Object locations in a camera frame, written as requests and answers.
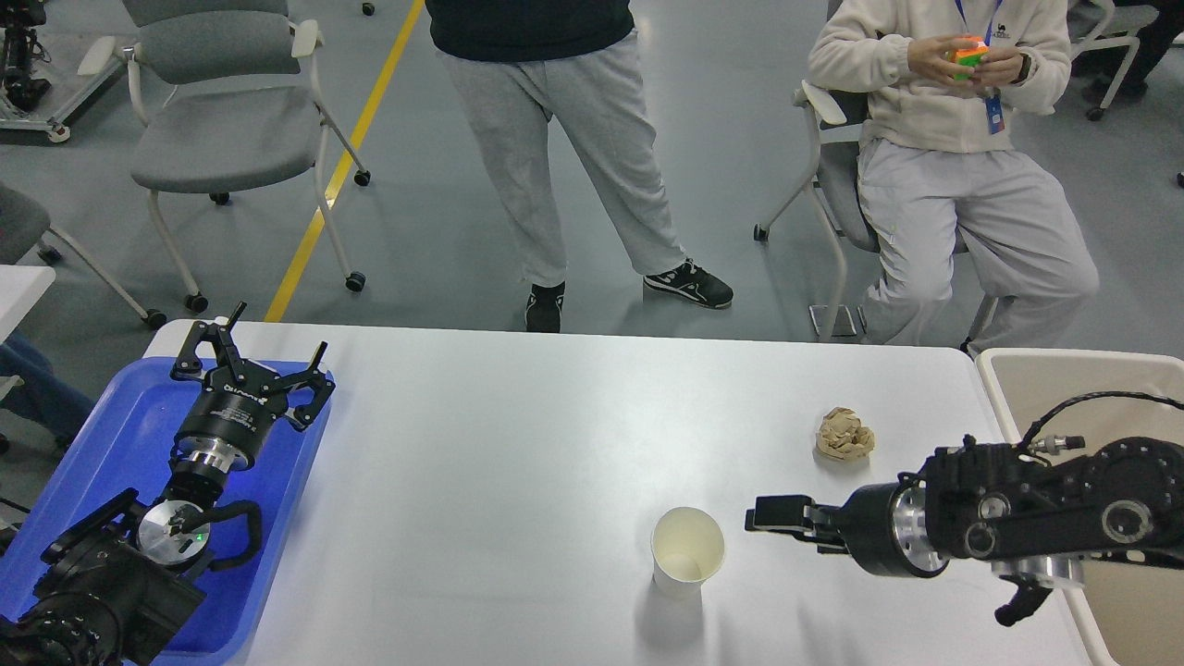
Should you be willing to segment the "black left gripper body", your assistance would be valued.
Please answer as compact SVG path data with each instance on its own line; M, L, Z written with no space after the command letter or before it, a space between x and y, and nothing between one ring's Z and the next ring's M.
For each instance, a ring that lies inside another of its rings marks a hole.
M288 396L307 385L305 370L283 376L253 360L215 365L202 374L202 392L175 435L174 472L229 474L253 467L271 427L289 411Z

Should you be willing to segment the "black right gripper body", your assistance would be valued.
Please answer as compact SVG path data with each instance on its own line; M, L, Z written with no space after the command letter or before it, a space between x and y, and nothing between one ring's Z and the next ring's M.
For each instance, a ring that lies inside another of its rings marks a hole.
M868 574L929 579L950 564L929 540L925 489L916 484L860 487L829 514L847 553Z

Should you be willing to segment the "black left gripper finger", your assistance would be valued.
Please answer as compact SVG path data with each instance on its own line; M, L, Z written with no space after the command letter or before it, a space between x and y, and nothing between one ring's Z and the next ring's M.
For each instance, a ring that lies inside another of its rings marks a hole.
M295 372L295 374L279 376L279 379L276 379L276 396L283 397L285 403L282 417L297 433L303 433L309 425L313 425L313 422L327 406L334 389L337 388L337 383L320 367L327 350L328 342L321 341L317 350L314 350L313 359L305 369ZM301 391L301 389L313 391L305 403L296 403L291 397L292 392Z
M197 352L200 346L208 345L213 351L215 370L229 369L232 382L245 382L247 363L242 358L240 350L238 350L231 333L246 308L247 303L240 301L224 324L199 320L191 325L189 334L181 344L173 363L170 379L175 382L204 382L204 377L208 372L204 370L202 359Z

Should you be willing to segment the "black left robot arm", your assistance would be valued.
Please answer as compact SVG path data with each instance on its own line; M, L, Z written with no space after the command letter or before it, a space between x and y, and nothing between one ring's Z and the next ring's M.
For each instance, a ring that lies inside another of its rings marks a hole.
M253 630L337 388L191 325L107 388L4 556L5 665L220 665Z

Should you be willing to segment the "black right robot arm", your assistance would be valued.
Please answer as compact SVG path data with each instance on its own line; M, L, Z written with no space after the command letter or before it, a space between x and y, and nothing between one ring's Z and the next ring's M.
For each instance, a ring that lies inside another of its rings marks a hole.
M1085 452L1082 436L1042 435L1069 406L1032 421L1018 443L965 436L915 472L854 489L841 506L758 497L748 532L789 534L868 574L931 579L950 561L985 561L1016 593L995 611L1016 625L1058 587L1081 585L1080 561L1180 569L1180 446L1126 436Z

